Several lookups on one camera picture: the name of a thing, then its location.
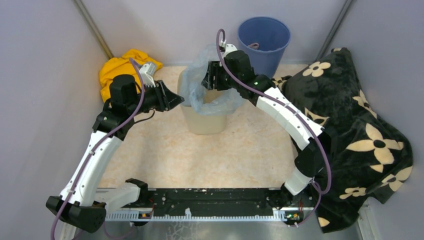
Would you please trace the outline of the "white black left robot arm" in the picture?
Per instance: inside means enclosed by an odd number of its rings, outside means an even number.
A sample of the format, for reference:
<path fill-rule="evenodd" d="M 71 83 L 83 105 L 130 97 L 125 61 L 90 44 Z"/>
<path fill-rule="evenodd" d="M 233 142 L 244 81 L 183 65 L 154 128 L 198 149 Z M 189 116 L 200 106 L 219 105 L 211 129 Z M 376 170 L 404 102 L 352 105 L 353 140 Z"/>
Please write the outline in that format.
<path fill-rule="evenodd" d="M 153 206 L 148 184 L 138 179 L 127 179 L 104 194 L 98 194 L 97 188 L 111 158 L 135 124 L 135 116 L 152 110 L 170 111 L 184 98 L 169 90 L 162 80 L 136 82 L 130 74 L 116 76 L 109 91 L 110 98 L 96 117 L 88 146 L 73 176 L 58 196 L 50 196 L 46 201 L 46 207 L 55 216 L 52 235 L 58 222 L 94 233 L 108 214 L 122 207 Z"/>

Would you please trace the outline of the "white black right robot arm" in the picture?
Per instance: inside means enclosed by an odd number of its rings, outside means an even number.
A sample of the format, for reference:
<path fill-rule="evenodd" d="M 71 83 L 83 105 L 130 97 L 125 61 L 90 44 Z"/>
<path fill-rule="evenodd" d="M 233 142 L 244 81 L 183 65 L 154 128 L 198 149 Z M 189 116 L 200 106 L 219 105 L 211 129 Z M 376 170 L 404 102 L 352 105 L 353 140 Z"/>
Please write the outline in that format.
<path fill-rule="evenodd" d="M 245 100 L 271 116 L 286 130 L 298 148 L 292 175 L 284 182 L 281 199 L 287 206 L 301 200 L 301 192 L 315 176 L 325 169 L 331 171 L 330 159 L 334 152 L 336 136 L 297 109 L 263 74 L 255 74 L 250 59 L 241 50 L 218 49 L 217 61 L 208 63 L 201 82 L 209 90 L 236 90 Z"/>

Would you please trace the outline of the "light blue trash bag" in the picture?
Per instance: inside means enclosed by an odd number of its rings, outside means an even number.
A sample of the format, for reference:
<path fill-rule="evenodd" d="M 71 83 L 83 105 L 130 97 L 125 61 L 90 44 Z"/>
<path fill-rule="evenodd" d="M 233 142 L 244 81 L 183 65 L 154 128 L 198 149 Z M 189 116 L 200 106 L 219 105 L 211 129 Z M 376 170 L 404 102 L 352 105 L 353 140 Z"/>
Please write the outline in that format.
<path fill-rule="evenodd" d="M 219 59 L 214 43 L 208 44 L 182 72 L 179 95 L 184 98 L 185 107 L 192 107 L 203 116 L 224 116 L 233 114 L 244 103 L 235 89 L 217 91 L 220 96 L 207 103 L 205 97 L 209 90 L 201 85 L 205 78 L 208 63 Z"/>

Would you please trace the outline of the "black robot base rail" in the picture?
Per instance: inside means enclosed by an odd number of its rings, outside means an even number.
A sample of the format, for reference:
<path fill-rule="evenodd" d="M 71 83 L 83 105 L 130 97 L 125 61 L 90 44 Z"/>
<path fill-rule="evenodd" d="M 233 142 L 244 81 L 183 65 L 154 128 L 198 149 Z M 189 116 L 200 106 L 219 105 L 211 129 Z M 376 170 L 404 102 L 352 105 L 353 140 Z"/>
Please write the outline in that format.
<path fill-rule="evenodd" d="M 139 196 L 119 203 L 96 199 L 90 206 L 73 204 L 74 226 L 93 233 L 104 222 L 283 222 L 298 225 L 313 210 L 309 197 L 276 188 L 143 188 Z"/>

